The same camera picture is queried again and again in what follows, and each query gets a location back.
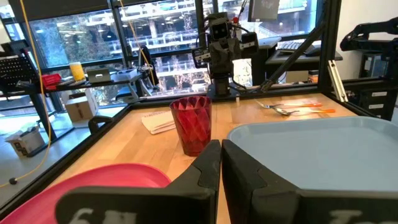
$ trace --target cup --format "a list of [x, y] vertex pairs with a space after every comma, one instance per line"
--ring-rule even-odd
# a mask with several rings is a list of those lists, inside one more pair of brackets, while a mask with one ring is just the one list
[[75, 81], [80, 81], [85, 79], [85, 72], [80, 62], [69, 63], [70, 70], [72, 71], [73, 78]]
[[199, 155], [211, 140], [211, 100], [189, 96], [170, 104], [184, 153]]

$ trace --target computer keyboard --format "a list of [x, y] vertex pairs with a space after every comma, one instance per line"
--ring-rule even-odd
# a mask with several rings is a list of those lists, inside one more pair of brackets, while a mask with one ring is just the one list
[[[290, 42], [290, 43], [286, 43], [286, 44], [282, 44], [278, 50], [284, 53], [293, 53], [295, 52], [299, 47], [300, 47], [301, 43], [296, 43], [296, 42]], [[305, 52], [311, 52], [315, 49], [314, 46], [310, 46]]]

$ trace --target metal spoon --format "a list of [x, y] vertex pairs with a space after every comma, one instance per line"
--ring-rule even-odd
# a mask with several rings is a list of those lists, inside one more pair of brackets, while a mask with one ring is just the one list
[[294, 107], [319, 107], [319, 106], [322, 106], [321, 103], [283, 103], [283, 104], [277, 104], [277, 105], [265, 105], [256, 99], [254, 99], [254, 100], [265, 109], [273, 109], [278, 106], [294, 106]]
[[306, 113], [334, 113], [334, 112], [336, 112], [335, 109], [311, 110], [311, 111], [298, 111], [298, 110], [296, 110], [296, 111], [290, 111], [290, 112], [286, 111], [286, 110], [282, 110], [280, 108], [276, 108], [276, 107], [274, 107], [272, 109], [274, 109], [276, 112], [278, 112], [278, 113], [280, 113], [282, 115], [286, 115], [286, 116], [289, 116], [289, 115], [292, 115], [293, 113], [298, 113], [298, 112], [306, 112]]

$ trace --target wooden tabletop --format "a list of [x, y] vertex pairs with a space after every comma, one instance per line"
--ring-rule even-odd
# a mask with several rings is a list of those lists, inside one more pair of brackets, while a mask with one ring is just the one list
[[[322, 103], [321, 109], [335, 109], [336, 113], [282, 116], [274, 110], [261, 108], [254, 100], [241, 100], [239, 104], [235, 101], [214, 103], [211, 114], [211, 138], [226, 139], [233, 128], [248, 123], [356, 116], [322, 94], [263, 98], [259, 101], [268, 105]], [[151, 135], [141, 123], [141, 117], [155, 111], [167, 110], [168, 107], [132, 110], [52, 184], [96, 167], [118, 163], [149, 164], [163, 171], [171, 180], [176, 179], [195, 158], [183, 153], [176, 129]], [[217, 223], [230, 223], [222, 181]]]

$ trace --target pink tray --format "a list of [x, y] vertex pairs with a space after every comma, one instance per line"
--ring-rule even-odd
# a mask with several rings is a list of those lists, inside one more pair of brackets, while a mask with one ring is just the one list
[[166, 187], [170, 179], [160, 170], [143, 164], [104, 166], [73, 176], [44, 190], [15, 209], [0, 224], [54, 223], [55, 204], [69, 190], [82, 186]]

